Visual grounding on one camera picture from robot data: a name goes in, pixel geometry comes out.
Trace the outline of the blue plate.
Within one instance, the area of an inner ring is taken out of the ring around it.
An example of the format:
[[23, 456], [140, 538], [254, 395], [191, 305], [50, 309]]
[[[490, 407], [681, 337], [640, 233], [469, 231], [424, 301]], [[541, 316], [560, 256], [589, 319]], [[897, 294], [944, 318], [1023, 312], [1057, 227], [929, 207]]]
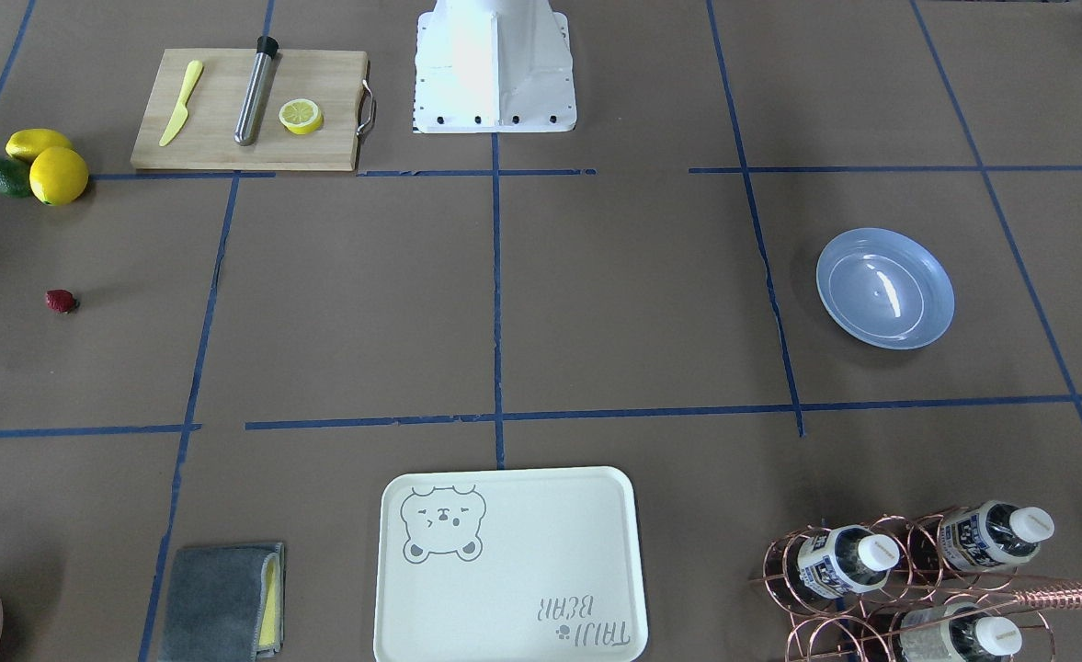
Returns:
[[885, 350], [918, 350], [944, 337], [956, 313], [949, 273], [898, 231], [836, 235], [816, 260], [819, 301], [852, 337]]

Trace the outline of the red strawberry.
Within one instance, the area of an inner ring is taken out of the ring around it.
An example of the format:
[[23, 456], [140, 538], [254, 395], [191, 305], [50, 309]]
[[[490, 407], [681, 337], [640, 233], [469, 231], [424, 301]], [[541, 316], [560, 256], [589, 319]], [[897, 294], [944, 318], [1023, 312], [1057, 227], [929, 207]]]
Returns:
[[81, 301], [75, 297], [71, 291], [65, 289], [48, 290], [44, 302], [50, 310], [57, 314], [74, 313], [81, 306]]

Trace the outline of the cream bear tray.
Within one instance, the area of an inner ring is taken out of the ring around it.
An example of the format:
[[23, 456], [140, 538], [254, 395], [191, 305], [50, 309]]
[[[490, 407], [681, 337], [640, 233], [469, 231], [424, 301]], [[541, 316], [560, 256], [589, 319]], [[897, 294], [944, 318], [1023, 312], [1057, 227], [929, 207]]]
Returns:
[[636, 661], [647, 648], [623, 471], [403, 474], [380, 521], [378, 661]]

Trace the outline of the wooden cutting board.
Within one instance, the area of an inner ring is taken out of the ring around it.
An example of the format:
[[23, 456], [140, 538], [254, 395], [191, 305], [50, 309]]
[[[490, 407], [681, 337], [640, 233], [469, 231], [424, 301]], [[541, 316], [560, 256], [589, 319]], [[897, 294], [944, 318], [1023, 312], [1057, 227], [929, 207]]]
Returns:
[[[364, 51], [281, 49], [273, 59], [258, 112], [258, 140], [233, 137], [256, 58], [255, 49], [167, 49], [131, 153], [136, 169], [201, 171], [355, 171], [359, 142], [372, 125], [375, 101], [367, 92]], [[192, 62], [203, 72], [188, 97], [188, 118], [169, 145], [159, 143], [174, 112]], [[283, 102], [312, 100], [324, 125], [296, 135], [281, 125]]]

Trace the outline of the half lemon slice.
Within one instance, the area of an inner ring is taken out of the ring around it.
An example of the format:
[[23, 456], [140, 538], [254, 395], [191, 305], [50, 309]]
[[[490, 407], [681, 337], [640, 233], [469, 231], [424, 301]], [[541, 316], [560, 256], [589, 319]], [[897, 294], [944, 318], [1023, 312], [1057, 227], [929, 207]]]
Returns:
[[279, 122], [293, 135], [306, 135], [321, 129], [324, 111], [312, 100], [289, 100], [279, 109]]

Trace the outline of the tea bottle white cap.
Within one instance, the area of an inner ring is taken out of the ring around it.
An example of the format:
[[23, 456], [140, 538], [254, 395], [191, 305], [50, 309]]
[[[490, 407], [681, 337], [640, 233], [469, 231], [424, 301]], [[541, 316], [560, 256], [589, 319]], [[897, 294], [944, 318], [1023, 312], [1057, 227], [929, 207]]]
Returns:
[[842, 599], [884, 587], [901, 556], [893, 537], [844, 525], [806, 538], [787, 561], [787, 575], [808, 603]]

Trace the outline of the yellow plastic knife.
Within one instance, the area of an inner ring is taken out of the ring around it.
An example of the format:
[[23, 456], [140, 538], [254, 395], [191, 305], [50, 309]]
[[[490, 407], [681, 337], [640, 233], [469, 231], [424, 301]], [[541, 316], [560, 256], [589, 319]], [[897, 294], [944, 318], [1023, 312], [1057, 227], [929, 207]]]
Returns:
[[190, 110], [188, 110], [188, 101], [192, 98], [193, 89], [199, 83], [199, 79], [204, 71], [204, 63], [200, 59], [192, 59], [188, 62], [187, 67], [185, 67], [184, 78], [182, 80], [182, 85], [179, 89], [179, 96], [175, 102], [174, 108], [172, 108], [169, 121], [164, 125], [161, 138], [158, 140], [158, 145], [164, 147], [173, 142], [185, 125], [185, 122], [190, 116]]

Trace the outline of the yellow lemon front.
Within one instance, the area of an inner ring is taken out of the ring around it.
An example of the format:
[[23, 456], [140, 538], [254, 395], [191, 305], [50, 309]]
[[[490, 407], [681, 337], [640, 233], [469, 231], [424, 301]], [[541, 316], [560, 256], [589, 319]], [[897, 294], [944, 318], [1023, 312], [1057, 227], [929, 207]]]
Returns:
[[65, 206], [82, 196], [89, 177], [82, 155], [53, 146], [36, 156], [29, 168], [29, 188], [41, 204]]

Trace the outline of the yellow lemon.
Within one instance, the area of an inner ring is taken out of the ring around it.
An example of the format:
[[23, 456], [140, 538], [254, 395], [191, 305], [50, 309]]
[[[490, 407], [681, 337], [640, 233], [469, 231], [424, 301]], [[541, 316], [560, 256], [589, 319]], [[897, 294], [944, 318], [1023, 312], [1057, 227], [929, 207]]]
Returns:
[[74, 148], [71, 140], [62, 134], [61, 131], [44, 129], [44, 127], [32, 127], [22, 131], [15, 131], [6, 140], [6, 155], [19, 160], [28, 166], [49, 148]]
[[82, 196], [89, 177], [82, 155], [53, 146], [36, 156], [29, 168], [29, 188], [41, 204], [65, 206]]

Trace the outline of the yellow lemon rear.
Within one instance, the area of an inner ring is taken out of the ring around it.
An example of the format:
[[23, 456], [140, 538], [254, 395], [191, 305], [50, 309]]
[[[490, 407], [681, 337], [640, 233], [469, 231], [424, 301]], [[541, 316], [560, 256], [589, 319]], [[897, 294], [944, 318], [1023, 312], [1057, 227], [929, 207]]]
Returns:
[[22, 131], [15, 131], [6, 140], [6, 155], [19, 160], [28, 166], [49, 148], [74, 148], [71, 140], [62, 134], [61, 131], [44, 129], [44, 127], [32, 127]]

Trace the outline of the green lime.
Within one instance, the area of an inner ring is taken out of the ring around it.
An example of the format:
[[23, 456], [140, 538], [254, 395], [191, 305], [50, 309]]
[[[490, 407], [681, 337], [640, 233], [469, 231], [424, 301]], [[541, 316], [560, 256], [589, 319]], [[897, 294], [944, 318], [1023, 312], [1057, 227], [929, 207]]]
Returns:
[[11, 200], [32, 197], [29, 164], [11, 156], [0, 156], [0, 194]]

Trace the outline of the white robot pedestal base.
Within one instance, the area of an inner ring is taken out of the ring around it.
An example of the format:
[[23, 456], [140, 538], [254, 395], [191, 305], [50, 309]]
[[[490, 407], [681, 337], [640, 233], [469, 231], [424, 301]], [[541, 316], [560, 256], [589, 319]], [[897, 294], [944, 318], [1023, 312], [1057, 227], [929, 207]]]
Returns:
[[415, 37], [415, 133], [577, 125], [569, 21], [547, 1], [437, 1]]

